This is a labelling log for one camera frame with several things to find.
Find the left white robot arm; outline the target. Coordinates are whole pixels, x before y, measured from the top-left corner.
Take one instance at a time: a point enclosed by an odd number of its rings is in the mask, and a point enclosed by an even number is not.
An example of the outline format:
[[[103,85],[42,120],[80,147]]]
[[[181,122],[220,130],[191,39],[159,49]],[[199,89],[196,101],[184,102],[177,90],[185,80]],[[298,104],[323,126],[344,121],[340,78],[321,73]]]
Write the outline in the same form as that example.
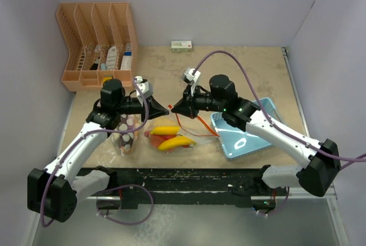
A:
[[[153,97],[152,84],[137,76],[133,80],[136,96],[126,96],[122,82],[104,82],[100,98],[94,103],[82,129],[67,148],[43,169],[34,168],[27,177],[27,207],[39,213],[44,227],[51,221],[65,222],[77,204],[102,192],[113,195],[118,188],[116,171],[98,166],[78,176],[86,160],[113,133],[125,135],[143,128],[147,120],[168,115]]]

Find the red chili pepper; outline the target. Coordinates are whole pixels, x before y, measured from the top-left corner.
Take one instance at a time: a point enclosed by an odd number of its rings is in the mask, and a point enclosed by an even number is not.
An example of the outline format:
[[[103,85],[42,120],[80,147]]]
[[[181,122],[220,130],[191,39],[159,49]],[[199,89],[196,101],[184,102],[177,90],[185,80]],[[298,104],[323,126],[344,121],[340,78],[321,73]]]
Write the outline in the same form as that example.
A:
[[[150,135],[149,136],[149,142],[151,144],[152,147],[154,148],[158,148],[163,142],[165,142],[166,140],[170,140],[172,138],[175,138],[176,135]]]

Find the yellow pepper piece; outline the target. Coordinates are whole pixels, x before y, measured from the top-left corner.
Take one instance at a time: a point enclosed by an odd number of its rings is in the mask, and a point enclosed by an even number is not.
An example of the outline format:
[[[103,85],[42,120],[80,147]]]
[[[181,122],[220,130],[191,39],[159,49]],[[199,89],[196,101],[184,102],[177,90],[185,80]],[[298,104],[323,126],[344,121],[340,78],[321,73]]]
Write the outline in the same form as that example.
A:
[[[177,147],[180,147],[180,146],[195,146],[197,143],[193,140],[191,140],[190,138],[188,137],[185,137],[185,136],[177,136],[177,137],[174,137],[174,138],[171,138],[171,139],[168,139],[164,142],[162,142],[159,146],[158,146],[158,150],[160,151],[169,151],[171,149],[175,149]]]

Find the polka dot zip bag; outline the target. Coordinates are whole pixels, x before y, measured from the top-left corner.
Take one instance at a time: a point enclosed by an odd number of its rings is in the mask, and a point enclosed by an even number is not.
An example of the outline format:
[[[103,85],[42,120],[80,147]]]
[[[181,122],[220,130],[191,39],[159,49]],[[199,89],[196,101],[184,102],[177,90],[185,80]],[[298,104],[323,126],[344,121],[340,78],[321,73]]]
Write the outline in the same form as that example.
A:
[[[120,123],[117,125],[116,131],[127,131],[127,133],[111,134],[110,140],[116,155],[124,156],[132,153],[138,140],[139,131],[131,132],[131,130],[139,127],[140,124],[141,117],[139,115],[122,114],[120,116]]]

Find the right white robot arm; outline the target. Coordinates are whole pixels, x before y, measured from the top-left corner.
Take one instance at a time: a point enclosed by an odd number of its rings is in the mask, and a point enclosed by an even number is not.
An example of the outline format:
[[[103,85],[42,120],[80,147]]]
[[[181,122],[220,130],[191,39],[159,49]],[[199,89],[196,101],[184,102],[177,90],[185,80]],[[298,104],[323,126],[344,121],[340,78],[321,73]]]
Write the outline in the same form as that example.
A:
[[[202,110],[220,112],[228,125],[266,140],[296,161],[292,166],[262,167],[260,177],[254,181],[258,194],[268,195],[278,187],[300,186],[314,196],[325,195],[341,168],[335,142],[320,142],[270,117],[259,102],[239,97],[226,75],[213,76],[208,92],[198,85],[199,77],[192,69],[182,75],[187,86],[182,99],[173,106],[173,113],[196,118]]]

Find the red zipper clear bag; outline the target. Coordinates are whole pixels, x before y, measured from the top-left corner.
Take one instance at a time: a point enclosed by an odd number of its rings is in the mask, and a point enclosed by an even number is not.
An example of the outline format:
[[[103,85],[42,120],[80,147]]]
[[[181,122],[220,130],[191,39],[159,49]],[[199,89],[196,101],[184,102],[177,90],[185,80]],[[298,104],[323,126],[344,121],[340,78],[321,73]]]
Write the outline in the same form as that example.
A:
[[[149,142],[149,136],[151,135],[150,131],[157,126],[179,126],[180,130],[176,134],[176,137],[185,136],[195,141],[197,144],[195,146],[180,146],[165,152],[160,151],[152,147]],[[145,129],[144,136],[146,138],[146,142],[153,149],[164,153],[180,152],[185,149],[192,149],[201,145],[208,144],[219,138],[219,135],[214,131],[214,129],[211,128],[209,124],[200,116],[191,119],[189,117],[184,117],[175,113],[170,113],[167,116],[159,117],[152,120],[148,127]]]

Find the yellow banana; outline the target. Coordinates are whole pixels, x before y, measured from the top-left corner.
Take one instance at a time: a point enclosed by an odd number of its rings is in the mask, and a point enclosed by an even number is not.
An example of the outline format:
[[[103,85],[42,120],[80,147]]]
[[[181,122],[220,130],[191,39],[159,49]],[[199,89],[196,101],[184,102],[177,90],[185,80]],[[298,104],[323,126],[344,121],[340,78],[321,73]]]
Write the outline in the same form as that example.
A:
[[[159,136],[176,135],[179,130],[179,126],[157,126],[150,131],[150,134]]]

